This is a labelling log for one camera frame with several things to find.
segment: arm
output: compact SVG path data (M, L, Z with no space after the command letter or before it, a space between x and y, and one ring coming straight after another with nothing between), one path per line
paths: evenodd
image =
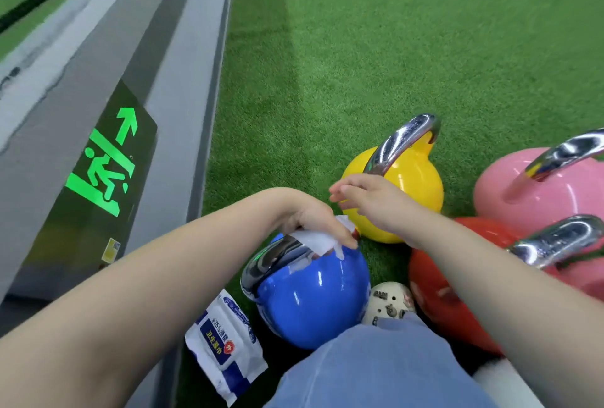
M382 177L352 175L331 200L430 254L547 407L604 400L604 304L418 205Z
M0 406L125 404L258 245L298 226L356 247L328 205L280 188L132 252L0 340Z

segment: white and blue plastic packaging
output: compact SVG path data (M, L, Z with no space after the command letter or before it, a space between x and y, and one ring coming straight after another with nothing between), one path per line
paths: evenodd
M226 290L187 331L185 343L229 407L268 368L248 318Z

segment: hand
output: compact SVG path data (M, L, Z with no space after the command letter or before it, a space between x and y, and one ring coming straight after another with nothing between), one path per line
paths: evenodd
M382 176L351 174L329 187L329 200L342 209L358 208L376 227L394 233L407 243L421 216L433 213Z
M280 226L284 234L289 234L302 227L306 230L330 234L336 238L338 243L351 249L358 247L350 230L335 218L332 208L327 203L299 190L283 189L281 191L287 195L282 199L287 200L290 204Z

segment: person's right arm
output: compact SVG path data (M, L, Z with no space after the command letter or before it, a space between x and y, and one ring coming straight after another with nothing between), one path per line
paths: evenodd
M377 175L336 182L331 200L426 251L548 408L604 404L604 303L524 264Z

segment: blue kettlebell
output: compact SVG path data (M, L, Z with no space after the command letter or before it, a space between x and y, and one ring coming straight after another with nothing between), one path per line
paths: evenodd
M277 235L248 262L241 288L268 327L298 348L315 350L361 322L369 268L360 251L343 247L319 257L293 236Z

